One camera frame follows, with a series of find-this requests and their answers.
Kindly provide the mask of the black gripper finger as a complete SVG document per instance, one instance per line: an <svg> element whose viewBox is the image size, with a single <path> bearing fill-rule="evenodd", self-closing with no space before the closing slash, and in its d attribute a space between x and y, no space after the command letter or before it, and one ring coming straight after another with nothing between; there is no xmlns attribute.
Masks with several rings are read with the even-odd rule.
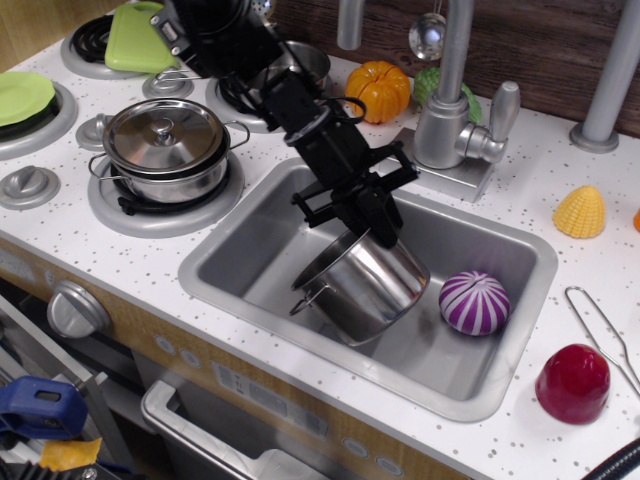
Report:
<svg viewBox="0 0 640 480"><path fill-rule="evenodd" d="M380 189L365 188L356 196L359 229L369 232L386 248L394 247L403 221L393 196Z"/></svg>
<svg viewBox="0 0 640 480"><path fill-rule="evenodd" d="M354 234L363 235L370 229L357 200L352 196L333 192L332 209L335 216Z"/></svg>

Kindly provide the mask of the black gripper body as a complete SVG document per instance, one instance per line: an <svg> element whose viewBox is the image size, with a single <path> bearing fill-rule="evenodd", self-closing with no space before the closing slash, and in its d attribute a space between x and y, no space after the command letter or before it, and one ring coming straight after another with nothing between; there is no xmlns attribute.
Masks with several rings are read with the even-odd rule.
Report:
<svg viewBox="0 0 640 480"><path fill-rule="evenodd" d="M332 209L333 192L356 199L365 188L374 188L392 195L418 177L401 142L371 147L339 107L293 107L284 114L284 130L286 144L316 178L292 196L310 227L338 219Z"/></svg>

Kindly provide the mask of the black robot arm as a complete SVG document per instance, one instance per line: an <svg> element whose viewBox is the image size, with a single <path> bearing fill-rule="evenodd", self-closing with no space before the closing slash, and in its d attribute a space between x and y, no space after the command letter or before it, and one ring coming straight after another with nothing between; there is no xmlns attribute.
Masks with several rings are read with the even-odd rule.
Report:
<svg viewBox="0 0 640 480"><path fill-rule="evenodd" d="M228 80L268 129L284 130L286 145L315 177L291 198L309 226L339 219L387 248L397 243L403 221L392 193L417 178L417 167L399 142L370 147L357 119L303 66L276 74L251 95L252 81L290 49L250 2L167 1L150 23L195 74Z"/></svg>

